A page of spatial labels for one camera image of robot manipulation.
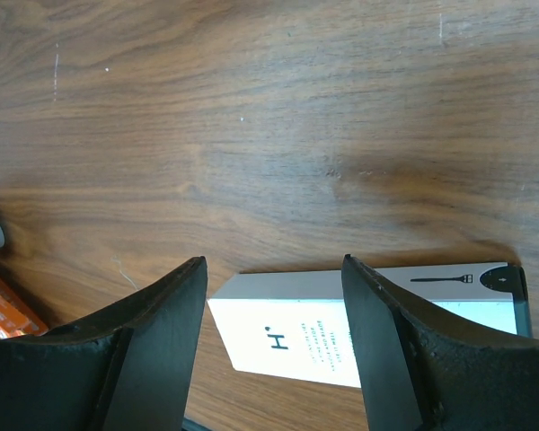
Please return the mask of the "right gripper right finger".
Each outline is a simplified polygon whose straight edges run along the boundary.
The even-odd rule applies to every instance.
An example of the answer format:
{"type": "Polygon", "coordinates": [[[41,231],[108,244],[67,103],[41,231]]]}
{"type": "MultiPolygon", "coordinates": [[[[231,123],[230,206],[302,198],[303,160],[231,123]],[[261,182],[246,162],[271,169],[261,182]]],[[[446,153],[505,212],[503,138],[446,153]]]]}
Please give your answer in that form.
{"type": "Polygon", "coordinates": [[[341,284],[372,430],[539,430],[539,339],[525,271],[483,270],[508,293],[516,332],[447,311],[346,256],[341,284]]]}

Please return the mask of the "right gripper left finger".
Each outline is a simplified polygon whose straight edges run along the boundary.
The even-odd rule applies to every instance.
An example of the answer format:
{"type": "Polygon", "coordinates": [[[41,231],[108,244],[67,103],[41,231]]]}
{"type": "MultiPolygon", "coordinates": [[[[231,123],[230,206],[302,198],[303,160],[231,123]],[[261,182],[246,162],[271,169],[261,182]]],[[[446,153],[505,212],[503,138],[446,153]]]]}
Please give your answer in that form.
{"type": "Polygon", "coordinates": [[[0,339],[0,430],[180,430],[206,302],[194,257],[41,336],[0,339]]]}

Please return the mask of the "white slim razor box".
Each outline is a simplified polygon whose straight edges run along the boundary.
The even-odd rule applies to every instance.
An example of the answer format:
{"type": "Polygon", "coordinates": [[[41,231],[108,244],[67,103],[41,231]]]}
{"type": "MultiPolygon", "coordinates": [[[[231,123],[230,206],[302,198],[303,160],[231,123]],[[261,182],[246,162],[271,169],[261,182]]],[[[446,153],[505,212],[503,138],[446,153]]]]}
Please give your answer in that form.
{"type": "MultiPolygon", "coordinates": [[[[489,262],[378,271],[467,320],[532,334],[519,266],[489,262]]],[[[338,270],[237,274],[208,299],[208,307],[234,370],[359,387],[338,270]]]]}

